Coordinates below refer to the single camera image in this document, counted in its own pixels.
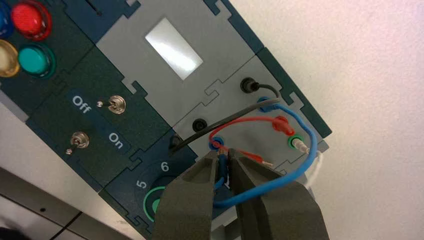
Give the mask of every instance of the teal push button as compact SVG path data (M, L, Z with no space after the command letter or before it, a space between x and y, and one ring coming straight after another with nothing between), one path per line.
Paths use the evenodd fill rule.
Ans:
M36 47L26 47L19 52L19 64L29 74L39 75L47 71L49 64L46 55Z
M47 46L40 43L23 46L17 60L27 74L38 78L50 77L56 68L55 55Z

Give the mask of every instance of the red push button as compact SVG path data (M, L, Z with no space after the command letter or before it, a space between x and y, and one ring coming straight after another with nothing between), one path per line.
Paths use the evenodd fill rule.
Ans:
M15 28L27 39L41 41L52 31L50 13L37 1L24 0L16 4L10 15Z

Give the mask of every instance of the white rectangular screen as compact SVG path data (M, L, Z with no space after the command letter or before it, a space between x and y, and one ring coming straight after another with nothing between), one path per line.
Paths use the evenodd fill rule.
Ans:
M166 18L162 19L145 39L182 80L203 63L199 55Z

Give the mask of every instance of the number 5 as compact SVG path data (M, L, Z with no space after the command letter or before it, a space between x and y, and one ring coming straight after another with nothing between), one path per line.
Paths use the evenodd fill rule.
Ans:
M136 183L137 186L139 186L142 189L145 189L147 187L147 183L145 183L144 181L138 181Z

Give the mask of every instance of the red wire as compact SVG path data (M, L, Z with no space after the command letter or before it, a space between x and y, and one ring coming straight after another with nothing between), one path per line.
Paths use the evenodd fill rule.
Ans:
M243 122L255 122L255 121L271 122L273 128L276 131L284 132L288 136L292 136L292 135L295 134L295 130L289 125L287 119L283 116L278 116L276 118L269 117L269 116L240 117L240 118L237 118L233 121L230 121L230 122L218 127L217 129L213 130L209 134L209 142L211 142L212 145L215 148L223 148L225 151L228 151L228 148L226 146L223 146L219 142L214 141L212 139L214 137L214 135L217 134L222 129L230 126L230 125L237 124L237 123L243 123ZM259 163L262 163L264 161L264 159L261 156L256 155L254 153L251 153L251 152L248 152L248 151L243 151L243 150L240 150L240 152L242 154L246 155L247 157L259 162Z

